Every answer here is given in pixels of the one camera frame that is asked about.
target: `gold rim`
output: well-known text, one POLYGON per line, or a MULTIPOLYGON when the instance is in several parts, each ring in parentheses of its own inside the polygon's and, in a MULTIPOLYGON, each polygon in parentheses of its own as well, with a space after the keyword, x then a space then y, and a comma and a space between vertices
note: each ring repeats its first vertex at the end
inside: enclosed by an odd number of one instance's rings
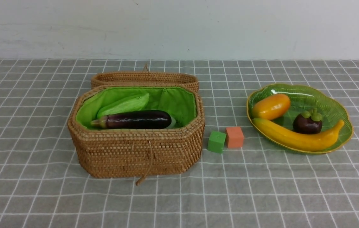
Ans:
POLYGON ((313 87, 307 86, 307 85, 290 85, 290 84, 285 84, 285 83, 273 83, 273 84, 266 85, 265 87, 263 87, 263 88, 261 88, 261 89, 259 89, 259 90, 254 91, 252 94, 250 94, 250 95, 248 96, 248 98, 247 98, 247 103, 246 103, 246 107, 247 107, 247 117, 248 117, 248 120, 250 121, 251 125, 252 125, 257 131, 259 131, 263 136, 265 136, 267 139, 271 140, 272 142, 274 142, 274 143, 276 143, 276 144, 278 144, 278 145, 280 145, 280 146, 282 146, 282 147, 285 147, 285 148, 287 148, 287 149, 296 151, 296 152, 305 153, 305 154, 312 154, 312 155, 327 154, 327 153, 330 153, 330 152, 333 152, 333 151, 335 151, 335 150, 340 149, 342 146, 344 146, 344 144, 346 144, 348 141, 350 141, 350 139, 353 137, 353 134, 354 134, 354 126, 353 126, 353 124, 352 124, 351 121, 350 121, 350 115, 349 115, 349 113, 347 112, 346 108, 345 108, 342 104, 340 104, 340 102, 334 100, 334 99, 331 98, 331 97, 328 97, 328 96, 324 95, 324 94, 323 94, 322 92, 320 92, 319 90, 317 90, 317 89, 315 89, 315 88, 313 88, 313 87), (348 124, 351 126, 351 129, 352 129, 352 130, 351 130, 350 137, 348 137, 346 141, 342 142, 342 143, 340 144, 340 146, 338 146, 338 147, 336 147, 336 148, 334 148, 334 149, 325 150, 325 151, 305 151, 305 150, 298 150, 298 149, 294 149, 294 148, 289 147, 289 146, 285 146, 285 145, 283 145, 283 144, 281 144, 281 143, 279 143, 279 142, 277 142, 277 141, 271 139, 270 137, 268 137, 266 134, 264 134, 262 131, 260 131, 260 130, 256 127, 256 125, 254 125, 254 123, 252 122, 252 119, 251 119, 250 114, 249 114, 248 104, 249 104, 249 102, 250 102, 250 99, 251 99, 252 95, 254 95, 254 94, 258 93, 258 92, 261 92, 261 91, 263 91, 265 88, 270 87, 270 86, 273 86, 273 85, 286 85, 286 86, 302 86, 302 87, 306 87, 306 88, 308 88, 308 89, 315 90, 315 91, 317 91, 320 95, 323 95, 323 96, 325 96, 325 97, 327 97, 327 98, 329 98, 329 99, 332 99, 333 101, 337 102, 337 104, 339 104, 341 107, 343 107, 344 111, 345 111, 346 114, 347 114, 348 124))

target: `yellow banana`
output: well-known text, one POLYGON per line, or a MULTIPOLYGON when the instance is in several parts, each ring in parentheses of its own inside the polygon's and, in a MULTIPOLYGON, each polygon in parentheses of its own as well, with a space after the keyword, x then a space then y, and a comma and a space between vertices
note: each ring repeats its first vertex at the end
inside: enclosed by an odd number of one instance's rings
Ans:
POLYGON ((320 151, 333 146, 338 140, 341 128, 344 126, 344 121, 339 120, 332 128, 309 135, 293 132, 262 118, 254 118, 252 122, 258 130, 270 139, 289 148, 304 151, 320 151))

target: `green glass plate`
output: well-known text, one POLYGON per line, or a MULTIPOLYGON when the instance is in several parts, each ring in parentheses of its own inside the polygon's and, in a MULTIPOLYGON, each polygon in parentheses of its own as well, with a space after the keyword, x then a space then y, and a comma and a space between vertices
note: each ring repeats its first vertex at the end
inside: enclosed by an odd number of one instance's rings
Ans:
POLYGON ((350 122, 349 115, 346 109, 336 100, 327 97, 322 92, 309 86, 289 85, 282 83, 267 85, 261 90, 252 93, 248 97, 247 116, 251 124, 254 126, 254 128, 256 128, 256 126, 252 122, 252 108, 260 100, 277 93, 287 94, 291 100, 291 107, 289 108, 287 113, 285 113, 282 117, 273 120, 273 122, 282 125, 283 127, 289 130, 292 130, 292 124, 295 117, 301 112, 311 108, 317 108, 318 112, 323 115, 322 131, 333 127, 340 119, 344 120, 345 124, 343 128, 340 130, 340 134, 337 142, 333 146, 321 151, 304 151, 304 150, 297 150, 294 148, 290 148, 267 137, 266 135, 264 135, 262 132, 258 130, 263 136, 265 136, 270 141, 273 141, 274 143, 295 152, 300 152, 305 154, 325 154, 339 149, 341 146, 346 144, 353 136, 353 126, 350 122))

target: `wicker basket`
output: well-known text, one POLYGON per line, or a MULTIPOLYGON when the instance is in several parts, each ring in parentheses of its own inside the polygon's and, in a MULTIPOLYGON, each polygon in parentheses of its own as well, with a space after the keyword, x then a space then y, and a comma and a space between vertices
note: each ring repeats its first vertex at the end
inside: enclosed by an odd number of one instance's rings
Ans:
POLYGON ((125 82, 162 82, 176 86, 184 85, 189 89, 198 92, 198 78, 184 73, 168 73, 168 72, 152 72, 147 68, 147 64, 143 71, 114 71, 105 72, 94 75, 91 79, 92 89, 101 85, 122 84, 125 82))
POLYGON ((68 129, 81 166, 93 177, 116 178, 185 172, 201 157, 205 128, 202 98, 184 85, 156 82, 125 82, 101 85, 79 97, 68 118, 68 129), (76 121, 85 100, 114 86, 178 86, 195 96, 197 116, 188 125, 163 130, 89 130, 76 121))

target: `green foam cube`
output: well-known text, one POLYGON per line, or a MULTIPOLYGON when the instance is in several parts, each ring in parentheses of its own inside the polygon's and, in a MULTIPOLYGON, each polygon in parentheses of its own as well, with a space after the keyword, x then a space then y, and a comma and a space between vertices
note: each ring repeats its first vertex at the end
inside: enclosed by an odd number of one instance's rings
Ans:
POLYGON ((207 143, 207 150, 214 153, 223 153, 224 143, 226 141, 226 134, 218 131, 212 131, 207 143))

